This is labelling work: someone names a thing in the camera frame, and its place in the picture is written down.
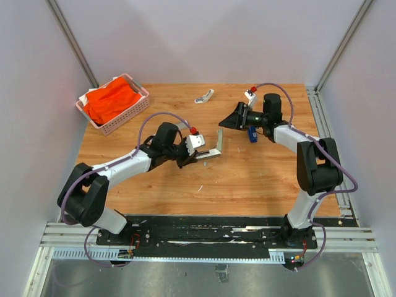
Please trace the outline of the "grey white stapler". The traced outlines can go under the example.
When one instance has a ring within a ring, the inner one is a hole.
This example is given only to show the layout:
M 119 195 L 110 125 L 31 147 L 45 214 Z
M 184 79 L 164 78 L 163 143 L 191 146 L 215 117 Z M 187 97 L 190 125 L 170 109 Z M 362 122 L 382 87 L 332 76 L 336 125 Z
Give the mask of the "grey white stapler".
M 217 144 L 214 148 L 197 153 L 196 159 L 198 161 L 206 160 L 206 159 L 210 159 L 210 158 L 216 158 L 216 157 L 220 157 L 222 155 L 222 148 L 223 148 L 223 129 L 222 128 L 219 128 L 219 130 L 217 132 L 217 136 L 218 136 Z

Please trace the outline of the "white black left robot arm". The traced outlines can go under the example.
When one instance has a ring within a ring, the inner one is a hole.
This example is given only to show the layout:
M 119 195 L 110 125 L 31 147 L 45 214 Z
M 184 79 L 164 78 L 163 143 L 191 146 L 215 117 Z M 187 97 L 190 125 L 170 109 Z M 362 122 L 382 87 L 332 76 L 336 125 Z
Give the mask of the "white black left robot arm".
M 132 239 L 132 229 L 126 226 L 124 215 L 105 207 L 108 191 L 166 161 L 175 161 L 180 168 L 196 162 L 197 149 L 205 140 L 195 128 L 190 132 L 175 144 L 181 132 L 175 124 L 164 122 L 154 135 L 120 158 L 95 166 L 76 165 L 57 201 L 63 222 L 101 228 L 109 231 L 118 244 L 127 244 Z

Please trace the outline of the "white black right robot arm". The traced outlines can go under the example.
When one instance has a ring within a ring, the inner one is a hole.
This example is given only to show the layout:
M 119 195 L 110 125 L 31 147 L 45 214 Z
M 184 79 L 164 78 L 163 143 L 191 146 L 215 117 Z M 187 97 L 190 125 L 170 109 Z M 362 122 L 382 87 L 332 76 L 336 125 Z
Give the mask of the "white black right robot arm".
M 274 238 L 293 248 L 310 237 L 312 219 L 324 196 L 343 181 L 341 170 L 333 164 L 339 162 L 335 141 L 330 137 L 317 139 L 297 131 L 283 119 L 281 97 L 275 93 L 264 95 L 261 112 L 253 111 L 247 103 L 238 102 L 234 111 L 218 125 L 239 131 L 261 128 L 266 138 L 296 154 L 299 194 Z

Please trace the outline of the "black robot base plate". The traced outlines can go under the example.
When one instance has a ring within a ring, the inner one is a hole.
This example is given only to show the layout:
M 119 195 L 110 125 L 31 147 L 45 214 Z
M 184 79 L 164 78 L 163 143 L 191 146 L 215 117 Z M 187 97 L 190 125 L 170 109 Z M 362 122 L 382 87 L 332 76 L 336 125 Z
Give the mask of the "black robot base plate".
M 195 256 L 258 255 L 258 250 L 286 249 L 313 251 L 318 248 L 318 236 L 311 230 L 310 237 L 292 245 L 275 239 L 284 217 L 222 217 L 222 216 L 128 216 L 122 233 L 114 235 L 100 229 L 96 243 L 99 246 L 133 248 L 134 254 L 167 255 L 172 252 Z

